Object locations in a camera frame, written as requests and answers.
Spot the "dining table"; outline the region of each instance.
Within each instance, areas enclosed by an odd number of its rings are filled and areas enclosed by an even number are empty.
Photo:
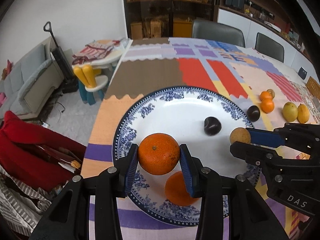
[[[254,122],[257,129],[274,130],[286,122],[282,108],[286,102],[305,104],[310,111],[308,123],[319,124],[320,113],[313,96],[297,72],[253,48],[195,38],[154,38],[133,40],[122,55],[96,116],[87,146],[81,175],[97,176],[113,166],[116,129],[127,110],[149,93],[173,86],[207,89],[231,100],[245,113],[260,105],[262,91],[273,89],[275,109]],[[308,159],[296,150],[279,147],[284,158]],[[268,198],[263,174],[256,189],[284,227],[290,239],[299,235],[300,214]],[[90,197],[89,237],[94,234],[94,203]],[[197,227],[164,223],[143,212],[130,198],[117,199],[123,239],[193,240]],[[224,240],[228,239],[228,217],[224,218]]]

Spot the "orange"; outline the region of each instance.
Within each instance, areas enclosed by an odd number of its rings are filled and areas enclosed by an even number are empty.
[[[275,103],[270,98],[265,98],[260,104],[260,108],[265,113],[271,113],[275,109]]]
[[[178,171],[168,178],[165,183],[164,193],[171,203],[178,206],[189,206],[198,200],[197,198],[190,197],[187,192],[182,171]]]
[[[271,93],[269,93],[268,91],[261,92],[260,100],[262,101],[263,99],[266,99],[266,98],[273,99]]]
[[[174,138],[165,133],[145,137],[138,148],[140,166],[152,175],[172,171],[180,158],[180,148]]]

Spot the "plate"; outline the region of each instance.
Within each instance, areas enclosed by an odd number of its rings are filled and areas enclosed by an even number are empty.
[[[222,125],[215,136],[204,133],[204,119],[214,116]],[[255,185],[260,174],[256,166],[233,157],[229,136],[237,127],[251,127],[245,113],[233,102],[215,92],[197,87],[170,87],[155,91],[136,102],[120,121],[112,147],[113,161],[127,155],[132,143],[140,142],[153,133],[171,135],[178,144],[187,144],[192,156],[198,157],[223,176],[234,178],[244,174]],[[196,226],[199,222],[201,199],[181,207],[166,199],[164,186],[177,171],[154,176],[138,164],[130,199],[145,213],[165,223]],[[227,196],[223,197],[224,217],[228,216]]]

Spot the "white wall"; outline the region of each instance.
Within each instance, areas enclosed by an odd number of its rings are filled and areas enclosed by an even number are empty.
[[[297,0],[297,1],[300,4],[300,6],[303,9],[306,16],[308,17],[308,20],[311,23],[311,26],[312,26],[313,30],[315,31],[315,33],[320,35],[320,27],[319,27],[316,19],[313,17],[312,13],[310,12],[308,6],[305,4],[305,2],[303,0]]]
[[[15,0],[0,22],[0,73],[50,36],[75,53],[99,39],[125,37],[122,0]]]

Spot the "patchwork tablecloth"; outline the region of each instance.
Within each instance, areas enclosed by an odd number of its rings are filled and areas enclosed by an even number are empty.
[[[273,89],[275,109],[261,112],[255,128],[273,130],[283,127],[283,105],[292,101],[310,109],[309,122],[318,123],[320,114],[312,96],[297,73],[255,51],[234,45],[190,38],[162,38],[133,41],[117,67],[105,99],[101,103],[89,140],[82,167],[82,176],[98,175],[113,166],[112,143],[116,127],[128,108],[148,93],[168,86],[190,85],[222,94],[242,110],[259,105],[262,91]],[[305,158],[305,155],[280,147],[284,158]],[[269,199],[263,175],[256,186],[291,239],[298,236],[298,213]],[[165,224],[141,211],[129,198],[118,199],[118,212],[124,239],[193,240],[196,227]],[[94,237],[94,197],[89,217],[90,240]],[[228,218],[224,219],[224,239],[228,239]]]

